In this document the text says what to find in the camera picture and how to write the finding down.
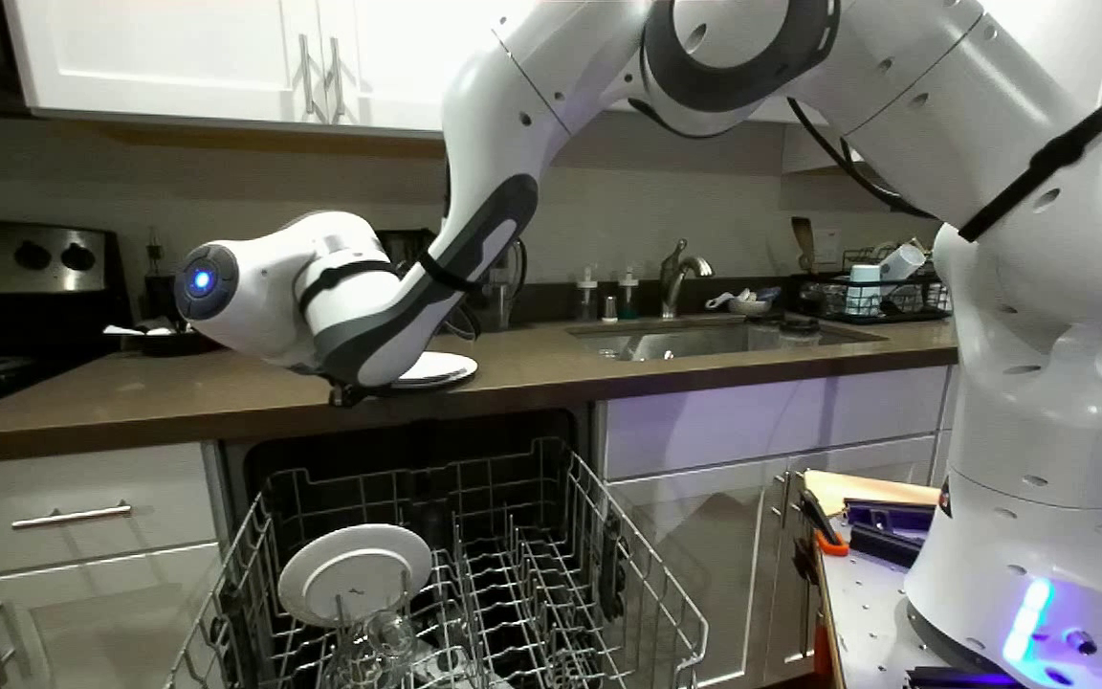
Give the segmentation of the orange and black clamp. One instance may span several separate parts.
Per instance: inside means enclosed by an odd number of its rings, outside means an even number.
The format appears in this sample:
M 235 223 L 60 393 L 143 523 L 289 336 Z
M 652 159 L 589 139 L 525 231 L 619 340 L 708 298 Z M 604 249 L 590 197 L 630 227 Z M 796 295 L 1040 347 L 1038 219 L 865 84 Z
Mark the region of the orange and black clamp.
M 812 489 L 802 489 L 799 510 L 808 523 L 810 540 L 815 543 L 819 552 L 827 557 L 849 557 L 849 541 L 832 527 L 827 510 Z

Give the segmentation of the clear pitcher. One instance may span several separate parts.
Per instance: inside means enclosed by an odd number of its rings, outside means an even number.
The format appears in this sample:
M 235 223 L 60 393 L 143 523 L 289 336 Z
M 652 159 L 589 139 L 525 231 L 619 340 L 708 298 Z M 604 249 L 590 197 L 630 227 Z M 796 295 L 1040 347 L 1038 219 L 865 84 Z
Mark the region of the clear pitcher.
M 484 286 L 484 306 L 478 311 L 484 332 L 501 332 L 509 327 L 515 304 L 523 289 L 528 269 L 528 252 L 523 240 L 515 239 L 490 267 Z

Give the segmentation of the clear wine glass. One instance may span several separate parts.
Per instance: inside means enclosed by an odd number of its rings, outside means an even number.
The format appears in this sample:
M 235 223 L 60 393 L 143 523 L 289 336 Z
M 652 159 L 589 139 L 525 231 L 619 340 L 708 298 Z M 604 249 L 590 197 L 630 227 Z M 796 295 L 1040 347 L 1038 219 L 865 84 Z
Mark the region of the clear wine glass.
M 408 616 L 414 596 L 407 589 L 392 606 L 350 616 L 337 594 L 334 646 L 320 672 L 320 689 L 402 689 L 414 663 L 415 631 Z

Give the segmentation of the white drawer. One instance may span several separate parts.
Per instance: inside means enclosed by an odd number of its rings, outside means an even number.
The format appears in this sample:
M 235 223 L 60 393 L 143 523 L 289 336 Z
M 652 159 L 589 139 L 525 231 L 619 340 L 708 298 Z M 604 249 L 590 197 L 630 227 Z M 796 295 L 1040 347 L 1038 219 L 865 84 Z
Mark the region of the white drawer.
M 130 519 L 14 531 L 11 523 L 126 500 Z M 197 442 L 0 461 L 0 574 L 209 542 L 217 536 Z

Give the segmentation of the black dish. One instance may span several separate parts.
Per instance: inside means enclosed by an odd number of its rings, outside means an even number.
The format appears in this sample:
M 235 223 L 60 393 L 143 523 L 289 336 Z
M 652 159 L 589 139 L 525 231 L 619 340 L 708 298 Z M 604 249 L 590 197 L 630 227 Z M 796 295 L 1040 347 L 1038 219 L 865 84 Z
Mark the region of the black dish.
M 201 356 L 224 348 L 219 342 L 209 340 L 192 327 L 156 335 L 144 333 L 130 337 L 130 341 L 137 352 L 150 358 Z

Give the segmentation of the steel tap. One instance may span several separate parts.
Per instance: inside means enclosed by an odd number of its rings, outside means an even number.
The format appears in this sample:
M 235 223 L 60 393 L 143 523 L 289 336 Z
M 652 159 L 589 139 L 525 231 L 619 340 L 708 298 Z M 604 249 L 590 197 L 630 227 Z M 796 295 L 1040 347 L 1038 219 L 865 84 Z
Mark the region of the steel tap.
M 676 247 L 660 263 L 659 300 L 662 320 L 677 317 L 679 293 L 687 274 L 696 278 L 712 278 L 716 274 L 712 265 L 698 255 L 687 255 L 687 238 L 679 238 Z

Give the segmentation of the brown board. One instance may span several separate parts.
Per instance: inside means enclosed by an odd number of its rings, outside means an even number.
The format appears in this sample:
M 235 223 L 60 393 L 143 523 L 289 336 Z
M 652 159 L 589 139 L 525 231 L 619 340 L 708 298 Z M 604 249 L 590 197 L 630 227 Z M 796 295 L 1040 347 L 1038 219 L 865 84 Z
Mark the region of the brown board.
M 901 481 L 831 474 L 819 470 L 804 471 L 804 489 L 813 494 L 830 518 L 835 518 L 844 510 L 845 499 L 936 505 L 940 496 L 940 489 L 933 487 L 919 487 Z

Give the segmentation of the black tool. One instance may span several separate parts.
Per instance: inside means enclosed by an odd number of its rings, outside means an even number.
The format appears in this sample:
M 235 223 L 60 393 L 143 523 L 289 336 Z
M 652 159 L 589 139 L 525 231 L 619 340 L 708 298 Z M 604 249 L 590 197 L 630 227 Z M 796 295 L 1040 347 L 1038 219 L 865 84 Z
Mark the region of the black tool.
M 934 519 L 932 504 L 844 498 L 849 546 L 885 563 L 910 568 Z

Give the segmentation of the white cup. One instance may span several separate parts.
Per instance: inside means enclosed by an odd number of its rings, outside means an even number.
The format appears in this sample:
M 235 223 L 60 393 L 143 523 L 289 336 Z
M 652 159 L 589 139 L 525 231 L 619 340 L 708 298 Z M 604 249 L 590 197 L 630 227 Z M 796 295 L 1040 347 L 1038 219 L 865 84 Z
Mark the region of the white cup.
M 914 243 L 905 243 L 893 249 L 887 257 L 879 262 L 882 282 L 901 282 L 912 278 L 923 263 L 927 257 L 922 249 Z

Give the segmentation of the black dish drying rack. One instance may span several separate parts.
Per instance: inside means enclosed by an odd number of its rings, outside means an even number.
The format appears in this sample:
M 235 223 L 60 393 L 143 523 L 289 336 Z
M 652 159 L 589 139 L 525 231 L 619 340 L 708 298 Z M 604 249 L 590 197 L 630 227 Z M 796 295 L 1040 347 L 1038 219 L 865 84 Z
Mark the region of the black dish drying rack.
M 795 274 L 788 282 L 786 308 L 806 317 L 849 325 L 888 325 L 952 317 L 952 298 L 936 276 L 882 282 L 882 317 L 849 317 L 844 313 L 849 274 Z

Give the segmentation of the white mug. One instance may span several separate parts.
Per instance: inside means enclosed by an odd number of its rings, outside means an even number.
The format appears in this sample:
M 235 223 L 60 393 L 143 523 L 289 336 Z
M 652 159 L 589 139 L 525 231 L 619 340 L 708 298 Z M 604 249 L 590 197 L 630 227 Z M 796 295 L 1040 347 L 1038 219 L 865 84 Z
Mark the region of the white mug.
M 849 317 L 882 317 L 882 266 L 854 263 L 849 271 L 844 313 Z

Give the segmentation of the steel sink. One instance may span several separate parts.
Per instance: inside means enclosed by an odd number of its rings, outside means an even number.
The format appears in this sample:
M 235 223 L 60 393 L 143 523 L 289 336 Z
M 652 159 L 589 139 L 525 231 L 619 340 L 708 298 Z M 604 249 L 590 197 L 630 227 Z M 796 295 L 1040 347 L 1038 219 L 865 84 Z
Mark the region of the steel sink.
M 665 325 L 572 330 L 570 335 L 601 358 L 622 362 L 884 341 L 869 333 L 823 325 L 815 319 L 692 320 Z

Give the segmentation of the black stove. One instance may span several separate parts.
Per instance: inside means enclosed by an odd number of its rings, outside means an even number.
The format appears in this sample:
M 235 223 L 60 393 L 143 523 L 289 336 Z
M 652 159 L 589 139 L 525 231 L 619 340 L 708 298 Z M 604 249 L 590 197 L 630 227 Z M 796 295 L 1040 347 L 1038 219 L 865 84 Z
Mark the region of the black stove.
M 48 249 L 43 271 L 22 269 L 13 252 L 23 240 Z M 66 269 L 60 252 L 71 241 L 97 255 L 88 272 Z M 120 349 L 110 325 L 128 325 L 128 299 L 120 243 L 114 232 L 0 220 L 0 356 L 36 360 L 26 376 L 0 385 L 0 398 Z

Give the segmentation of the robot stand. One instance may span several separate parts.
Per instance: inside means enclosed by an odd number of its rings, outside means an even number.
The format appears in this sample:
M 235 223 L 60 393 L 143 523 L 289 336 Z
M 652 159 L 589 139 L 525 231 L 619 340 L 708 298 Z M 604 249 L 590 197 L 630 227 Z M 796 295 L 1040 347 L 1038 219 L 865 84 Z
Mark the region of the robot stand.
M 1024 689 L 998 671 L 946 661 L 915 631 L 903 591 L 904 568 L 852 550 L 815 550 L 822 631 L 818 658 L 829 663 L 829 689 Z

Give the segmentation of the upper cabinet door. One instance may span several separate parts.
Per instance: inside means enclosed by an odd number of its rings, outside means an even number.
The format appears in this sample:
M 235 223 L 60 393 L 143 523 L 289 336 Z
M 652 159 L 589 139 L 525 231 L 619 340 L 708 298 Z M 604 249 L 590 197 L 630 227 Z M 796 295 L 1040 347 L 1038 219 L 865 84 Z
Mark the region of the upper cabinet door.
M 341 41 L 345 114 L 358 129 L 437 136 L 443 95 L 493 28 L 533 0 L 318 0 L 325 74 Z
M 325 123 L 318 0 L 3 0 L 39 114 Z M 298 35 L 318 114 L 303 114 Z

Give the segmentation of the dark bottle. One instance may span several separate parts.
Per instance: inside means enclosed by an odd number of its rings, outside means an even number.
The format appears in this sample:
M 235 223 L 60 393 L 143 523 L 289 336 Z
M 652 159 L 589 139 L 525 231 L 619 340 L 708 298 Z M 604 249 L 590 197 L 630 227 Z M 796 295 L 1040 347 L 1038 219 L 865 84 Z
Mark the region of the dark bottle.
M 165 248 L 159 239 L 156 227 L 150 227 L 145 244 L 147 271 L 143 276 L 142 317 L 165 317 L 172 323 L 180 320 L 174 297 L 175 277 L 165 271 Z

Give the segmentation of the white upper cabinet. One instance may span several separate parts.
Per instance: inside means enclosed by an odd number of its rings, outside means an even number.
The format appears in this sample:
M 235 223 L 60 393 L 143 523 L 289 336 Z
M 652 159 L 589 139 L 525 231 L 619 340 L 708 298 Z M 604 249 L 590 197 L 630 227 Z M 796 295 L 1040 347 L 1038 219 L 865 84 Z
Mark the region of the white upper cabinet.
M 37 114 L 436 137 L 484 36 L 537 0 L 3 0 Z

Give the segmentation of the white plate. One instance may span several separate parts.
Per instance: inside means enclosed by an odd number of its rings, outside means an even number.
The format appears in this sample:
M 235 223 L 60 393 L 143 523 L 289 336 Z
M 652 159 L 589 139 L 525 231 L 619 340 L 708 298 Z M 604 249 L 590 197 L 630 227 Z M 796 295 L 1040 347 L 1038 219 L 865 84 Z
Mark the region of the white plate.
M 333 628 L 402 609 L 431 569 L 423 537 L 395 524 L 364 523 L 303 545 L 281 570 L 276 592 L 298 622 Z
M 462 354 L 425 349 L 415 365 L 392 383 L 393 389 L 437 389 L 468 381 L 478 372 L 478 362 Z

